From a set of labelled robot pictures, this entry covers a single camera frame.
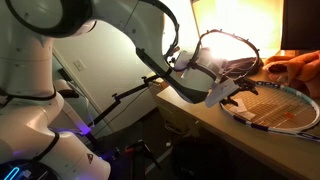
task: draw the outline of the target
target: blue light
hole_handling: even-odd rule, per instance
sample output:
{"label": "blue light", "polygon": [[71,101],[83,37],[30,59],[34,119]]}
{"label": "blue light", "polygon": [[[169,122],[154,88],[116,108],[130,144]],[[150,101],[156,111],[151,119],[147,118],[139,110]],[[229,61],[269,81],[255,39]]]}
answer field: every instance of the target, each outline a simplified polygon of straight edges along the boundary
{"label": "blue light", "polygon": [[20,171],[18,167],[13,168],[10,173],[4,178],[4,180],[12,180]]}

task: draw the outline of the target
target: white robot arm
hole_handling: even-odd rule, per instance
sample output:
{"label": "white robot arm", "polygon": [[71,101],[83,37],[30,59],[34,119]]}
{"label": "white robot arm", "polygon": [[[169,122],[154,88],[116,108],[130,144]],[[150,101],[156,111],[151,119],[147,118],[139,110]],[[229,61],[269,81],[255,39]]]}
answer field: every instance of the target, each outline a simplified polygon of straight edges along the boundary
{"label": "white robot arm", "polygon": [[[177,34],[163,53],[164,13]],[[108,178],[110,165],[72,133],[47,128],[63,106],[52,84],[53,40],[89,32],[98,20],[130,37],[139,58],[188,102],[212,106],[239,88],[222,82],[225,62],[212,61],[199,44],[194,53],[181,52],[174,66],[167,62],[179,24],[158,0],[0,0],[0,19],[0,96],[6,97],[0,102],[0,164],[36,159],[60,179]]]}

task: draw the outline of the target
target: wooden table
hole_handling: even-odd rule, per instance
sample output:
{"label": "wooden table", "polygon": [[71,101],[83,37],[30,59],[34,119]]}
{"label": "wooden table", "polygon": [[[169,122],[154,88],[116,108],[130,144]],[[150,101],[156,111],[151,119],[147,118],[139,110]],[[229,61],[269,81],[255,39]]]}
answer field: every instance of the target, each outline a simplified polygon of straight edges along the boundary
{"label": "wooden table", "polygon": [[[261,73],[252,77],[255,80],[264,78]],[[320,179],[320,143],[246,127],[230,118],[219,105],[208,108],[204,103],[184,101],[172,87],[161,91],[157,97],[289,179]]]}

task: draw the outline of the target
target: screen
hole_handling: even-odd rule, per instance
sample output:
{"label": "screen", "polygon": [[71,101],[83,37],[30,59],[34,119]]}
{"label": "screen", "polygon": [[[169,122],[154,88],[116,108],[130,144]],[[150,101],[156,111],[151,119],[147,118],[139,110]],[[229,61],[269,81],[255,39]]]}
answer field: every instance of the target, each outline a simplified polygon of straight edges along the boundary
{"label": "screen", "polygon": [[284,0],[281,49],[320,49],[319,0]]}

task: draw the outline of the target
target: tennis racket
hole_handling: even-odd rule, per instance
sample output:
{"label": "tennis racket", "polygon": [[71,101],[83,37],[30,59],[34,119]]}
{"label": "tennis racket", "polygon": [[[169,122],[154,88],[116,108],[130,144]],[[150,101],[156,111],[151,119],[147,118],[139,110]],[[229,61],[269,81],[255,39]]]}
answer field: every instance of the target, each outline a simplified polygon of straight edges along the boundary
{"label": "tennis racket", "polygon": [[234,95],[238,106],[220,105],[233,119],[249,127],[320,142],[316,102],[295,89],[271,82],[257,81],[256,90],[259,95],[249,91]]}

